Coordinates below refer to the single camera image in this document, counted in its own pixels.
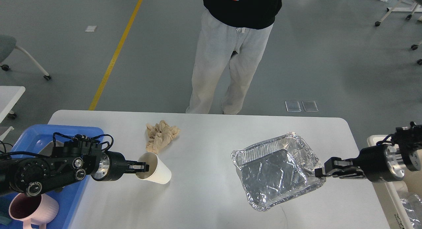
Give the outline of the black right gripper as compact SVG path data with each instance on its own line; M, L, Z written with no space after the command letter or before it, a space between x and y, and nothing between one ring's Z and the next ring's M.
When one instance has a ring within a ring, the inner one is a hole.
M368 179L373 183L402 181L405 171L395 158L396 149L388 144L363 148L353 159L331 157L324 167L315 169L315 177L339 179Z

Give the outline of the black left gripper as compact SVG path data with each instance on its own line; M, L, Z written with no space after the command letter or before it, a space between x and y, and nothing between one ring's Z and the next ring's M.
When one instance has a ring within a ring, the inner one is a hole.
M119 152L103 152L98 169L91 174L95 181L116 181L122 175L149 172L149 164L134 160L125 160Z

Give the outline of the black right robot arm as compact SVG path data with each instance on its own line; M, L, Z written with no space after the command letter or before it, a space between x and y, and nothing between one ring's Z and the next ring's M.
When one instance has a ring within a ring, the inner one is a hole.
M421 125L397 127L374 146L360 150L355 158L331 157L324 167L315 169L317 178L368 179L373 183L402 181L405 170L420 171L417 151L421 149Z

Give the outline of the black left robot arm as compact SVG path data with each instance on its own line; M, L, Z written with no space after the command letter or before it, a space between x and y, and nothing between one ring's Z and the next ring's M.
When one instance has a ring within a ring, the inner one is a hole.
M91 176L95 181L116 181L124 174L149 171L146 162L126 160L110 151L114 141L103 135L87 137L53 133L50 156L31 152L1 153L1 196L18 192L36 197Z

